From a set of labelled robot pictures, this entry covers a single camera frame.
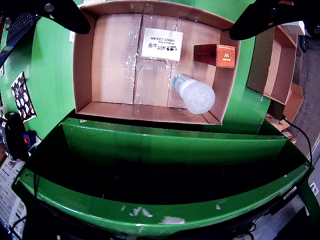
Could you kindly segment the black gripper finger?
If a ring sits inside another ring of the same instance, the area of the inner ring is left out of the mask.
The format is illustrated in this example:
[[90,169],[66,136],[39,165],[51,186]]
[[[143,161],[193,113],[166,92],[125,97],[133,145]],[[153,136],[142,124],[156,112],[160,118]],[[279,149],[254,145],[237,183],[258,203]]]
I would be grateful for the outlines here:
[[2,0],[0,15],[12,22],[18,15],[30,13],[50,19],[64,28],[87,34],[91,25],[73,0]]
[[258,34],[287,23],[304,22],[312,38],[320,38],[320,2],[294,0],[293,4],[279,0],[257,0],[240,15],[229,31],[232,40],[247,40]]

